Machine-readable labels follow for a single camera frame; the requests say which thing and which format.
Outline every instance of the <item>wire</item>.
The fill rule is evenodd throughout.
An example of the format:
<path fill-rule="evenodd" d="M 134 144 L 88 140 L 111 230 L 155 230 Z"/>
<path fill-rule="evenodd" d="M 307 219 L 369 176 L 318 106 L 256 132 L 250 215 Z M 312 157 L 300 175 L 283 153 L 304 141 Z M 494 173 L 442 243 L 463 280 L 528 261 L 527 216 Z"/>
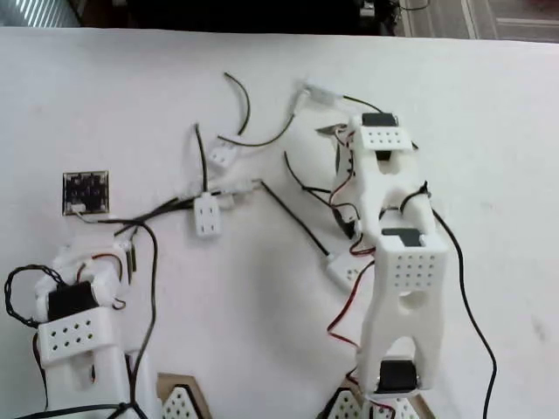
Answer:
<path fill-rule="evenodd" d="M 381 111 L 381 109 L 379 107 L 373 105 L 372 103 L 366 102 L 365 100 L 361 100 L 361 99 L 358 99 L 358 98 L 353 98 L 351 96 L 348 96 L 347 94 L 344 94 L 342 97 L 345 100 L 350 100 L 350 101 L 355 102 L 355 103 L 361 103 L 362 105 L 365 105 L 365 106 L 368 106 L 372 109 L 375 109 L 379 113 L 384 113 L 383 111 Z"/>
<path fill-rule="evenodd" d="M 256 143 L 256 144 L 247 144 L 245 142 L 239 142 L 239 141 L 231 140 L 229 138 L 223 137 L 222 135 L 218 135 L 217 137 L 218 137 L 219 140 L 222 140 L 222 141 L 225 141 L 225 142 L 230 142 L 230 144 L 235 144 L 236 146 L 241 146 L 241 147 L 264 147 L 264 146 L 267 146 L 268 144 L 272 144 L 273 142 L 279 140 L 281 138 L 281 136 L 286 133 L 287 129 L 289 129 L 289 127 L 293 123 L 294 119 L 295 119 L 295 113 L 292 113 L 291 116 L 289 117 L 289 119 L 287 120 L 286 125 L 284 125 L 283 128 L 281 128 L 281 131 L 279 131 L 279 133 L 274 135 L 271 140 L 264 141 L 264 142 L 259 142 L 259 143 Z"/>
<path fill-rule="evenodd" d="M 58 272 L 43 264 L 28 264 L 26 266 L 20 266 L 10 272 L 10 274 L 8 275 L 8 279 L 6 279 L 6 283 L 3 286 L 3 292 L 6 302 L 6 312 L 8 313 L 8 315 L 20 321 L 24 325 L 37 329 L 39 325 L 38 321 L 36 321 L 32 317 L 26 319 L 18 312 L 16 312 L 13 305 L 11 304 L 11 285 L 14 277 L 16 277 L 16 275 L 18 275 L 18 273 L 22 271 L 42 271 L 47 276 L 51 277 L 52 280 L 58 284 L 58 286 L 66 286 L 66 283 L 62 280 L 62 277 L 60 277 L 60 274 Z"/>
<path fill-rule="evenodd" d="M 462 253 L 462 249 L 458 242 L 458 239 L 454 236 L 451 228 L 446 224 L 445 220 L 438 214 L 437 211 L 433 210 L 433 215 L 437 218 L 437 221 L 440 225 L 443 226 L 445 229 L 446 234 L 451 239 L 454 248 L 456 249 L 456 254 L 458 255 L 458 272 L 459 272 L 459 283 L 460 283 L 460 293 L 462 294 L 462 300 L 464 301 L 464 307 L 466 308 L 466 312 L 468 314 L 468 318 L 472 323 L 473 328 L 475 329 L 476 333 L 481 339 L 483 346 L 486 348 L 489 357 L 491 358 L 491 363 L 493 364 L 493 371 L 491 373 L 491 379 L 489 380 L 489 384 L 487 386 L 487 393 L 486 393 L 486 400 L 483 405 L 483 418 L 487 419 L 487 411 L 489 410 L 489 401 L 491 399 L 491 393 L 493 391 L 493 385 L 495 383 L 495 378 L 497 377 L 497 360 L 495 359 L 495 355 L 493 354 L 493 350 L 489 346 L 486 337 L 481 332 L 478 323 L 475 321 L 475 318 L 472 314 L 472 309 L 470 308 L 470 304 L 468 303 L 468 298 L 466 296 L 466 287 L 464 285 L 464 254 Z"/>
<path fill-rule="evenodd" d="M 377 406 L 380 409 L 378 411 L 379 413 L 384 413 L 383 409 L 387 409 L 391 412 L 390 419 L 394 419 L 396 417 L 396 410 L 394 408 L 392 408 L 391 406 L 388 406 L 388 405 L 382 404 L 382 403 L 373 402 L 373 401 L 371 401 L 371 403 L 373 403 L 373 405 Z"/>
<path fill-rule="evenodd" d="M 38 340 L 38 333 L 33 335 L 32 345 L 33 345 L 33 357 L 35 358 L 35 362 L 37 362 L 37 367 L 39 372 L 41 373 L 41 380 L 43 381 L 43 389 L 45 390 L 45 410 L 49 408 L 49 393 L 46 389 L 46 374 L 43 366 L 41 365 L 41 354 L 38 351 L 37 347 L 37 340 Z"/>
<path fill-rule="evenodd" d="M 351 245 L 351 247 L 349 248 L 349 253 L 351 253 L 353 256 L 368 256 L 368 255 L 372 255 L 375 253 L 376 247 L 370 247 L 368 249 L 361 249 L 360 251 L 356 251 L 355 248 L 363 241 L 363 234 L 359 235 L 359 238 L 357 239 L 357 241 L 355 243 L 353 243 Z"/>
<path fill-rule="evenodd" d="M 287 151 L 283 152 L 283 159 L 284 162 L 286 163 L 287 166 L 287 170 L 289 171 L 289 173 L 291 174 L 291 176 L 293 177 L 293 179 L 299 184 L 299 186 L 305 191 L 308 192 L 311 196 L 314 196 L 314 198 L 316 198 L 317 200 L 319 200 L 321 203 L 323 203 L 326 206 L 330 206 L 328 204 L 328 201 L 326 201 L 326 199 L 324 199 L 322 196 L 319 196 L 316 194 L 316 192 L 322 192 L 325 194 L 331 194 L 332 191 L 328 190 L 328 189 L 321 189 L 321 188 L 310 188 L 307 185 L 305 185 L 301 179 L 295 174 L 295 172 L 293 172 L 293 169 L 291 168 L 291 164 L 289 163 L 289 158 L 287 157 Z"/>
<path fill-rule="evenodd" d="M 38 412 L 38 413 L 33 413 L 31 415 L 20 416 L 15 419 L 45 419 L 48 417 L 66 416 L 74 413 L 92 412 L 95 410 L 110 410 L 110 409 L 113 410 L 113 409 L 120 409 L 120 408 L 121 405 L 119 404 L 94 404 L 89 406 L 80 406 L 78 408 L 68 408 L 68 409 L 50 410 L 48 412 Z"/>
<path fill-rule="evenodd" d="M 196 131 L 196 138 L 198 140 L 198 147 L 200 148 L 200 160 L 202 161 L 202 191 L 208 191 L 208 165 L 206 162 L 206 154 L 204 152 L 204 144 L 202 143 L 202 135 L 200 135 L 200 126 L 198 123 L 194 126 Z"/>
<path fill-rule="evenodd" d="M 414 196 L 419 196 L 419 195 L 429 195 L 429 189 L 427 187 L 427 181 L 424 182 L 423 185 L 421 185 L 421 187 L 416 190 L 415 192 L 413 192 L 412 194 L 407 195 L 402 203 L 400 204 L 400 212 L 404 213 L 404 208 L 405 208 L 405 204 L 408 203 L 408 201 L 413 198 Z"/>
<path fill-rule="evenodd" d="M 241 127 L 237 131 L 237 135 L 241 135 L 246 130 L 246 126 L 248 125 L 248 121 L 251 119 L 251 99 L 248 97 L 248 92 L 246 91 L 245 87 L 243 86 L 243 84 L 240 81 L 235 79 L 228 72 L 224 72 L 224 76 L 226 78 L 230 79 L 231 81 L 233 81 L 243 91 L 243 95 L 245 96 L 245 100 L 246 100 L 245 120 L 243 121 L 243 124 L 241 125 Z"/>
<path fill-rule="evenodd" d="M 359 345 L 357 345 L 354 341 L 346 338 L 345 336 L 341 336 L 338 333 L 334 333 L 334 332 L 332 332 L 332 330 L 334 330 L 334 328 L 338 325 L 338 323 L 340 323 L 340 321 L 342 321 L 343 317 L 348 312 L 349 308 L 351 307 L 351 304 L 353 303 L 353 300 L 355 299 L 355 296 L 357 294 L 357 289 L 359 288 L 359 284 L 361 283 L 361 279 L 363 278 L 363 275 L 373 264 L 375 264 L 375 259 L 371 260 L 361 270 L 361 272 L 359 272 L 359 275 L 357 275 L 357 279 L 355 280 L 353 288 L 351 289 L 351 293 L 349 294 L 349 297 L 348 297 L 348 300 L 346 301 L 346 304 L 344 304 L 343 308 L 340 310 L 338 315 L 335 316 L 335 319 L 332 320 L 332 322 L 326 328 L 326 331 L 328 332 L 328 334 L 330 336 L 332 336 L 333 338 L 336 338 L 338 340 L 341 340 L 343 342 L 349 343 L 349 345 L 354 346 L 356 349 L 359 349 Z"/>
<path fill-rule="evenodd" d="M 419 7 L 402 7 L 400 5 L 400 3 L 397 3 L 397 6 L 400 8 L 400 10 L 405 10 L 405 11 L 419 11 L 419 10 L 425 10 L 427 9 L 429 6 L 431 6 L 431 0 L 427 0 L 427 3 L 425 3 L 425 5 L 423 6 L 419 6 Z"/>
<path fill-rule="evenodd" d="M 120 306 L 117 306 L 115 303 L 113 303 L 113 309 L 116 310 L 117 312 L 119 312 L 120 310 L 124 310 L 126 308 L 126 301 L 124 301 L 123 299 L 114 299 L 114 301 L 121 303 Z"/>
<path fill-rule="evenodd" d="M 295 213 L 293 213 L 293 211 L 291 211 L 283 201 L 281 201 L 281 199 L 270 189 L 268 185 L 266 185 L 264 181 L 260 181 L 260 183 L 262 184 L 268 195 L 271 196 L 279 204 L 279 206 L 281 206 L 281 208 L 283 208 L 287 212 L 287 214 L 289 214 L 291 218 L 303 228 L 303 230 L 308 234 L 309 237 L 311 237 L 316 246 L 321 250 L 322 253 L 324 253 L 324 256 L 328 256 L 330 252 L 326 249 L 326 247 L 324 247 L 322 242 L 314 235 L 314 233 L 307 227 L 307 225 L 303 223 L 303 221 L 298 216 L 296 216 Z"/>

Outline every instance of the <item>tabletop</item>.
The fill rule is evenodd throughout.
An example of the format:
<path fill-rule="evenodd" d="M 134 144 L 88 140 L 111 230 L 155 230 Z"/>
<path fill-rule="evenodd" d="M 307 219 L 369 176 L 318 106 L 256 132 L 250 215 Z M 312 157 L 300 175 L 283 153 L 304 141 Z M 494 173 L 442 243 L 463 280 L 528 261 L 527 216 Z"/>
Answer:
<path fill-rule="evenodd" d="M 200 180 L 193 124 L 205 143 L 232 133 L 252 100 L 248 141 L 283 124 L 306 77 L 395 113 L 420 146 L 433 201 L 462 244 L 466 291 L 499 373 L 490 417 L 544 417 L 559 388 L 556 217 L 559 45 L 442 39 L 231 35 L 131 30 L 0 30 L 0 266 L 49 264 L 65 240 L 66 171 L 109 170 L 111 210 L 134 216 Z M 223 181 L 264 178 L 332 251 L 348 248 L 327 209 L 288 177 L 328 188 L 334 149 L 314 129 L 363 111 L 308 106 L 286 135 L 247 151 Z M 345 295 L 300 227 L 255 191 L 201 241 L 191 215 L 161 216 L 158 322 L 149 345 L 159 372 L 193 374 L 221 417 L 315 417 L 354 366 L 326 326 Z M 150 242 L 122 321 L 148 321 Z M 425 399 L 438 417 L 480 417 L 490 360 L 470 325 L 452 256 L 445 277 L 440 374 Z M 14 287 L 31 312 L 32 276 Z M 358 339 L 372 292 L 367 275 L 341 330 Z M 41 410 L 30 329 L 0 315 L 4 416 Z"/>

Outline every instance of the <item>mounting hole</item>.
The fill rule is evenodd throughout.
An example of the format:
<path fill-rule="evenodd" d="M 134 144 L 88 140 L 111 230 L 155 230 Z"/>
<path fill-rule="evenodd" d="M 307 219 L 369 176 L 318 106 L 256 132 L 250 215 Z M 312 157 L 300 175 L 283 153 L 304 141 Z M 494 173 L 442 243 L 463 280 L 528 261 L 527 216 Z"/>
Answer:
<path fill-rule="evenodd" d="M 424 291 L 402 292 L 398 297 L 400 306 L 410 312 L 423 306 L 426 301 L 427 293 Z"/>

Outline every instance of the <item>circuit board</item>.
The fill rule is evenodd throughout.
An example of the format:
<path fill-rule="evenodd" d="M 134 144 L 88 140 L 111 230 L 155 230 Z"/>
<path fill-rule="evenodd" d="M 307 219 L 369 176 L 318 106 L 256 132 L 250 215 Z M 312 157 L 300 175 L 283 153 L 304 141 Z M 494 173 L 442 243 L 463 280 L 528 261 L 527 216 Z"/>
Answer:
<path fill-rule="evenodd" d="M 62 175 L 62 214 L 70 216 L 78 206 L 80 214 L 109 211 L 108 171 L 75 172 Z"/>

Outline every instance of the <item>connector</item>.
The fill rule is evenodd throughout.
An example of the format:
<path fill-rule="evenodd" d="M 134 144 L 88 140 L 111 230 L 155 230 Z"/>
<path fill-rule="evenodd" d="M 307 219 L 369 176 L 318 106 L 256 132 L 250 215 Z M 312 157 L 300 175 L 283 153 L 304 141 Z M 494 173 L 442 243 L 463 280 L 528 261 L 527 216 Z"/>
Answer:
<path fill-rule="evenodd" d="M 258 179 L 239 179 L 235 182 L 228 183 L 219 188 L 222 194 L 244 195 L 250 194 L 260 186 Z"/>
<path fill-rule="evenodd" d="M 334 92 L 325 86 L 315 83 L 313 80 L 306 80 L 304 87 L 309 91 L 311 100 L 322 105 L 332 106 L 337 100 L 343 98 L 343 94 Z"/>
<path fill-rule="evenodd" d="M 238 135 L 223 135 L 223 137 L 242 142 Z M 227 141 L 218 141 L 208 154 L 208 162 L 216 172 L 222 175 L 237 160 L 238 151 L 239 147 L 235 144 Z"/>
<path fill-rule="evenodd" d="M 359 273 L 369 264 L 371 257 L 355 257 L 348 251 L 328 256 L 326 273 L 345 292 L 350 292 Z"/>
<path fill-rule="evenodd" d="M 297 99 L 293 103 L 292 114 L 296 115 L 300 110 L 307 104 L 307 99 L 311 96 L 311 93 L 307 89 L 302 89 L 297 95 Z"/>
<path fill-rule="evenodd" d="M 221 234 L 221 211 L 215 196 L 204 192 L 194 200 L 194 221 L 198 237 L 216 237 Z"/>

